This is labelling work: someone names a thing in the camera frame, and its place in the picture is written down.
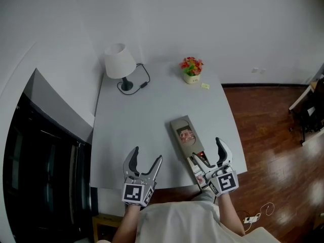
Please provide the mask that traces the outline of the potted red flowers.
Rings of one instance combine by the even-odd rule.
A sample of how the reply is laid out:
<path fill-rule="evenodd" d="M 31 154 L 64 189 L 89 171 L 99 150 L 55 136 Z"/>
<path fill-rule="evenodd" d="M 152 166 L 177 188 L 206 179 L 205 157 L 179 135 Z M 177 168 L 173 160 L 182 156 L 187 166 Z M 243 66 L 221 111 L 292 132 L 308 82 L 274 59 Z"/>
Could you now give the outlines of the potted red flowers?
<path fill-rule="evenodd" d="M 187 84 L 194 84 L 200 80 L 200 74 L 203 69 L 201 59 L 194 57 L 186 57 L 179 63 L 179 67 L 183 71 L 183 79 Z"/>

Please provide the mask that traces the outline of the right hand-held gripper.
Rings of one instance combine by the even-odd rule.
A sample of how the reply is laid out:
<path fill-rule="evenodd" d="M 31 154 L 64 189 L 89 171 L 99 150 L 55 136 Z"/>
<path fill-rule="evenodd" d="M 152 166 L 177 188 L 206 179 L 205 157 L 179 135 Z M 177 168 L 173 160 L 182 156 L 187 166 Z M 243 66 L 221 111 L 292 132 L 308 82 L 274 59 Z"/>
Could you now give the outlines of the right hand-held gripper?
<path fill-rule="evenodd" d="M 221 196 L 236 190 L 239 186 L 236 171 L 232 168 L 232 152 L 227 144 L 219 137 L 215 138 L 218 147 L 219 160 L 211 165 L 206 159 L 198 157 L 199 153 L 192 153 L 192 157 L 205 174 L 205 181 L 215 196 Z"/>

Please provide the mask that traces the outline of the wooden stool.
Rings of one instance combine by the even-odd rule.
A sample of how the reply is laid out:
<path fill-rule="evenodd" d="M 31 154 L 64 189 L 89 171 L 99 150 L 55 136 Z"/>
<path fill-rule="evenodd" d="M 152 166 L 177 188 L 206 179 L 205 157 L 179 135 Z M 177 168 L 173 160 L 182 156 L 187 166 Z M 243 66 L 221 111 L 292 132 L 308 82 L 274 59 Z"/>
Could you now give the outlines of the wooden stool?
<path fill-rule="evenodd" d="M 100 240 L 111 241 L 122 222 L 122 217 L 99 214 L 92 217 L 94 243 Z"/>

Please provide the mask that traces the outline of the black glass cabinet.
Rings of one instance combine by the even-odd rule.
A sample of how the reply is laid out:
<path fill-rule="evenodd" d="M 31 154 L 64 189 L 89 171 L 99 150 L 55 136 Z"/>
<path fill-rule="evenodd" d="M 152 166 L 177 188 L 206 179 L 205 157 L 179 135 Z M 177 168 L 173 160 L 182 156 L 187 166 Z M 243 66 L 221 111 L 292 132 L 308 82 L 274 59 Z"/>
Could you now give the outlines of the black glass cabinet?
<path fill-rule="evenodd" d="M 74 243 L 92 237 L 89 143 L 26 95 L 5 146 L 3 190 L 15 243 Z"/>

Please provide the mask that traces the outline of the white shade table lamp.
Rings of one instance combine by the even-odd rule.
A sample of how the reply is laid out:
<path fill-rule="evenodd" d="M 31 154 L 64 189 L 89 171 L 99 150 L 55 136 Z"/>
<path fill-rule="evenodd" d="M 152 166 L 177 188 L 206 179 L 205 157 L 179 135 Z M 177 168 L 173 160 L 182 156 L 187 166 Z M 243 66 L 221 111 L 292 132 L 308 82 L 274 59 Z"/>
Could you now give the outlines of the white shade table lamp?
<path fill-rule="evenodd" d="M 111 79 L 122 79 L 122 91 L 131 90 L 133 83 L 127 77 L 136 69 L 136 62 L 126 45 L 112 44 L 104 53 L 107 76 Z"/>

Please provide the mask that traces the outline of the person's grey trousers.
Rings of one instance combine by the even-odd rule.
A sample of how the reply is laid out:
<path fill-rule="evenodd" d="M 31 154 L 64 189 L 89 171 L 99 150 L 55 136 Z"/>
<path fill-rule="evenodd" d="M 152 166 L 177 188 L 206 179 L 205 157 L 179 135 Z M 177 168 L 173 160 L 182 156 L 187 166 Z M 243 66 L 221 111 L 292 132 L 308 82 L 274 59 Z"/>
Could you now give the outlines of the person's grey trousers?
<path fill-rule="evenodd" d="M 216 201 L 216 196 L 211 190 L 206 189 L 202 190 L 201 193 L 192 198 L 191 201 L 207 201 L 214 204 Z"/>

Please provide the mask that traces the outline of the brown storage box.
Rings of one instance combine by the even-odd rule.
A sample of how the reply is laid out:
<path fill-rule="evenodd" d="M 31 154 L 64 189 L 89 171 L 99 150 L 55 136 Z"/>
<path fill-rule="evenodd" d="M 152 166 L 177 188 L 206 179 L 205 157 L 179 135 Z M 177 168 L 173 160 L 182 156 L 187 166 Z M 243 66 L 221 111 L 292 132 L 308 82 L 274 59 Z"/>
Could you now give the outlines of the brown storage box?
<path fill-rule="evenodd" d="M 171 127 L 171 130 L 175 136 L 175 139 L 178 143 L 178 146 L 182 152 L 184 159 L 186 159 L 189 156 L 192 156 L 193 152 L 199 153 L 201 151 L 204 151 L 204 147 L 203 147 L 203 145 L 202 145 L 202 143 L 201 143 L 194 127 L 193 127 L 193 124 L 192 124 L 189 116 L 186 115 L 186 116 L 183 116 L 183 117 L 180 117 L 180 118 L 170 121 L 170 127 Z M 185 145 L 185 144 L 181 143 L 179 135 L 177 133 L 177 130 L 183 129 L 184 127 L 190 128 L 193 131 L 195 138 L 196 138 L 196 141 L 193 145 Z"/>

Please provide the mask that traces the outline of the person's right forearm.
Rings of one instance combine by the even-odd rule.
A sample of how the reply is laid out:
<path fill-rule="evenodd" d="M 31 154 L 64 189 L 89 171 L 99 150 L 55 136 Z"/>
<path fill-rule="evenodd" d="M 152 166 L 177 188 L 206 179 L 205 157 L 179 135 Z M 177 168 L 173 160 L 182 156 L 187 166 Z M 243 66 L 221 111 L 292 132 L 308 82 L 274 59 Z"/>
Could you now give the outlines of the person's right forearm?
<path fill-rule="evenodd" d="M 245 230 L 228 193 L 217 197 L 220 212 L 220 222 L 230 231 L 244 236 Z"/>

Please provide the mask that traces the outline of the person's white shirt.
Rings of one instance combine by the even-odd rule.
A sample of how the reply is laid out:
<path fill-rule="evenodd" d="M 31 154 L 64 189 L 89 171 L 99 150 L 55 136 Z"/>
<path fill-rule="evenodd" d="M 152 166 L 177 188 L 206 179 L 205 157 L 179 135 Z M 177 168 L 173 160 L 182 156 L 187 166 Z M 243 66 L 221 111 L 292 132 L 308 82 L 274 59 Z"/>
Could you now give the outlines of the person's white shirt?
<path fill-rule="evenodd" d="M 218 201 L 182 201 L 140 209 L 135 243 L 280 243 L 259 227 L 244 236 L 220 222 Z"/>

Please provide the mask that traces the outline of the person's left forearm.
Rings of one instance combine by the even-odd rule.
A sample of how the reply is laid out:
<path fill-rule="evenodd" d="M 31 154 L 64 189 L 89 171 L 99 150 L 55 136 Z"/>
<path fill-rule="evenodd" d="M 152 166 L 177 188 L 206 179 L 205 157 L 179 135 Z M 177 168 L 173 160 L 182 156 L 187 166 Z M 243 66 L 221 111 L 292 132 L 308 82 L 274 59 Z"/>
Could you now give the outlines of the person's left forearm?
<path fill-rule="evenodd" d="M 135 243 L 140 209 L 140 206 L 128 205 L 111 243 Z"/>

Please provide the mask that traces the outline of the light wooden desk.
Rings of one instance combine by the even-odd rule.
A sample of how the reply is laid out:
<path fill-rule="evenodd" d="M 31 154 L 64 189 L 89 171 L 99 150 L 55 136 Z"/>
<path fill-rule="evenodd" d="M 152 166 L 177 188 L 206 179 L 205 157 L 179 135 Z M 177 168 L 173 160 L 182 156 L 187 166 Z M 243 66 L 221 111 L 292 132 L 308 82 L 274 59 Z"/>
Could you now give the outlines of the light wooden desk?
<path fill-rule="evenodd" d="M 308 94 L 316 94 L 315 102 L 324 107 L 324 78 L 311 82 L 299 98 L 289 107 L 288 112 L 291 113 L 292 110 L 308 96 Z"/>

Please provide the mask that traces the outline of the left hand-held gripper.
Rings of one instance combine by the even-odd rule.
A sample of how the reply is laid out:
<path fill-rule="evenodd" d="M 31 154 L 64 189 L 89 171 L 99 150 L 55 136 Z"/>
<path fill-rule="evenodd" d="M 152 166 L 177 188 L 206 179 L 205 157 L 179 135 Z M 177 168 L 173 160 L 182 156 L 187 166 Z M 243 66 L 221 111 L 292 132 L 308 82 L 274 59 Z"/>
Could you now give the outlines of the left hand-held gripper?
<path fill-rule="evenodd" d="M 155 179 L 163 162 L 160 155 L 147 173 L 138 174 L 136 146 L 127 156 L 123 164 L 125 176 L 122 201 L 127 205 L 146 207 L 154 193 Z"/>

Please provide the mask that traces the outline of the brown box drawer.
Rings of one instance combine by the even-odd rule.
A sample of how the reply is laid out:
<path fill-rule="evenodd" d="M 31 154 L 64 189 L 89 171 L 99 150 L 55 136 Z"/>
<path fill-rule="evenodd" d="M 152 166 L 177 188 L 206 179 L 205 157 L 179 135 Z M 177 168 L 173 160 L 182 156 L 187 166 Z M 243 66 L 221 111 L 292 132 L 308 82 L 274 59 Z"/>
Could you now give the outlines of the brown box drawer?
<path fill-rule="evenodd" d="M 205 165 L 207 165 L 207 166 L 210 165 L 204 151 L 197 153 L 197 156 Z M 204 179 L 204 174 L 205 174 L 204 171 L 199 167 L 199 165 L 197 164 L 193 155 L 187 157 L 186 161 L 189 164 L 189 166 L 193 172 L 193 175 L 196 179 L 199 189 L 202 190 L 203 188 L 205 188 L 207 186 L 206 181 Z"/>

